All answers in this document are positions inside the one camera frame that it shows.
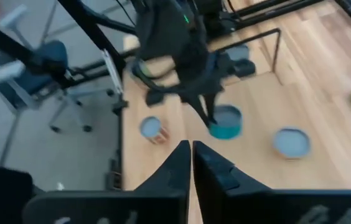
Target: blue can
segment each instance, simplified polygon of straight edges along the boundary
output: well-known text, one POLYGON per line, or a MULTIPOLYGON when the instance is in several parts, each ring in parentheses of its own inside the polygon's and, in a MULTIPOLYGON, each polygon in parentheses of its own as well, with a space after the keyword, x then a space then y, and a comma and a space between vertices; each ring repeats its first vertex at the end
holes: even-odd
POLYGON ((218 105, 214 108, 214 119, 217 124, 210 123, 209 133, 222 140, 239 136, 242 132, 242 113, 232 105, 218 105))

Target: wooden tabletop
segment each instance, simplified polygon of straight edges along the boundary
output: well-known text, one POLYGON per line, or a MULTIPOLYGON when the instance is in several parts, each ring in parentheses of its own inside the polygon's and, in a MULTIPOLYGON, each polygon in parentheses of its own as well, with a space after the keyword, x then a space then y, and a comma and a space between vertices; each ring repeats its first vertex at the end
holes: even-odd
MULTIPOLYGON (((234 1, 235 8, 246 5, 234 1)), ((351 189, 351 19, 332 2, 321 2, 256 26, 235 32, 210 45, 223 47, 279 27, 283 36, 275 73, 270 72, 274 37, 249 43, 257 74, 225 83, 217 104, 232 104, 243 115, 243 134, 231 141, 209 135, 195 111, 169 96, 161 106, 148 108, 144 91, 128 74, 123 116, 123 183, 133 190, 146 180, 182 139, 200 140, 258 181, 274 189, 351 189), (147 116, 160 117, 171 140, 153 146, 139 134, 147 116), (311 139, 311 153, 287 160, 275 153, 277 130, 293 126, 311 139)), ((126 48, 137 44, 125 38, 126 48)), ((151 66, 162 69, 163 61, 151 66)), ((167 82, 176 82, 175 78, 167 82)), ((201 223, 195 188, 191 188, 189 223, 201 223)))

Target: can with label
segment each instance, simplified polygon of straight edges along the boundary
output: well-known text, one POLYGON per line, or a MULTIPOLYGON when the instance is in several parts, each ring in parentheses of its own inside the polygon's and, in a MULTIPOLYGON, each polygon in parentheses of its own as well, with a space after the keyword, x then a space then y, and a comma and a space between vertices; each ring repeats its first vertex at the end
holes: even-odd
POLYGON ((141 122, 139 131, 153 144, 163 144, 169 138, 167 129, 163 127, 161 121, 155 116, 145 118, 141 122))

